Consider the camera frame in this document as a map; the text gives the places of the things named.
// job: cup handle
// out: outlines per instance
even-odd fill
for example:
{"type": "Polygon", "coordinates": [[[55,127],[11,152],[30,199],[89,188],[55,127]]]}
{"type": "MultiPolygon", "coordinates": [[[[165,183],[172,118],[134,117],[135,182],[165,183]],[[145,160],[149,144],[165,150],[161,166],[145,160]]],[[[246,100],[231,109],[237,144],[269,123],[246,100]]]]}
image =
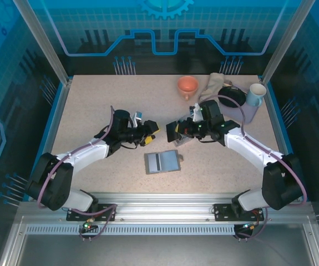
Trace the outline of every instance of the cup handle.
{"type": "Polygon", "coordinates": [[[259,99],[258,99],[258,105],[257,105],[257,107],[259,107],[262,103],[263,103],[263,99],[262,99],[262,98],[259,98],[259,99]]]}

